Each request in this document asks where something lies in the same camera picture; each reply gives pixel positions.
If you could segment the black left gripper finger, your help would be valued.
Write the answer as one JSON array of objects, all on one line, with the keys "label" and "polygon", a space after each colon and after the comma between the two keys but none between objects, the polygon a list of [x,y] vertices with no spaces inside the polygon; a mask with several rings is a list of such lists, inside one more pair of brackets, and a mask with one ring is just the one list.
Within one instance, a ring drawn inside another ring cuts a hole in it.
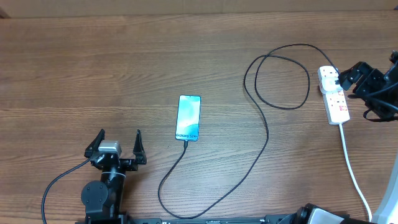
[{"label": "black left gripper finger", "polygon": [[136,140],[134,143],[133,154],[135,155],[135,163],[139,165],[147,164],[147,157],[142,143],[142,134],[138,129],[136,133]]},{"label": "black left gripper finger", "polygon": [[95,139],[85,149],[84,156],[86,158],[90,158],[94,154],[94,152],[98,151],[100,143],[101,141],[104,140],[104,137],[105,137],[105,130],[101,129],[98,135],[95,137]]}]

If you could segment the blue Galaxy smartphone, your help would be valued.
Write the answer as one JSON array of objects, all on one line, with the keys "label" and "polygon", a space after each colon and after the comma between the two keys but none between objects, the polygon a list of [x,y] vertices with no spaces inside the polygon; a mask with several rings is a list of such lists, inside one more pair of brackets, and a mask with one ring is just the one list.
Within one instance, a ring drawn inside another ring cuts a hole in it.
[{"label": "blue Galaxy smartphone", "polygon": [[180,141],[197,141],[199,138],[201,97],[180,95],[178,100],[175,138]]}]

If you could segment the white power strip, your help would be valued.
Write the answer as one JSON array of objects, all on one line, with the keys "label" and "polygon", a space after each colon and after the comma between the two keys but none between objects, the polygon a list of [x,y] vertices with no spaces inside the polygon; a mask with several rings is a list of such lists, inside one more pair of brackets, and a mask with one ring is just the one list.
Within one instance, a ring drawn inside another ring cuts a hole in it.
[{"label": "white power strip", "polygon": [[[338,73],[332,66],[322,66],[318,69],[318,80],[323,77],[338,77]],[[323,101],[326,109],[326,116],[330,125],[339,125],[349,121],[349,111],[346,104],[344,91],[338,91],[330,94],[323,94]]]}]

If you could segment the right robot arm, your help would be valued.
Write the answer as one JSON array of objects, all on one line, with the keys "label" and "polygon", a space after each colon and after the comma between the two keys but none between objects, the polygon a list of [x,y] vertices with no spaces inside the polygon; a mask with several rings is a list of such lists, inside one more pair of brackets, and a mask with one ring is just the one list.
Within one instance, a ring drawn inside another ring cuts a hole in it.
[{"label": "right robot arm", "polygon": [[397,223],[397,166],[392,168],[385,194],[378,209],[372,212],[359,188],[348,157],[347,137],[343,125],[349,121],[348,99],[363,100],[366,111],[363,118],[377,125],[397,122],[397,51],[392,51],[391,67],[381,72],[366,62],[358,62],[339,72],[334,66],[318,69],[318,81],[330,125],[339,128],[343,155],[368,218],[366,223]]}]

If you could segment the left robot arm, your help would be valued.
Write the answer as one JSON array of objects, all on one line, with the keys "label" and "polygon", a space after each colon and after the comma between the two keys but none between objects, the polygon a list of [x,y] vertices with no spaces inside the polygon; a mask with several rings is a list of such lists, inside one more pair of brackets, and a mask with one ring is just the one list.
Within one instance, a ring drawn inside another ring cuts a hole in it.
[{"label": "left robot arm", "polygon": [[132,223],[132,218],[121,211],[124,181],[127,172],[135,172],[147,164],[141,131],[137,130],[133,147],[135,158],[121,157],[119,141],[105,139],[105,130],[85,149],[84,156],[101,171],[100,180],[87,183],[81,191],[85,206],[85,223]]}]

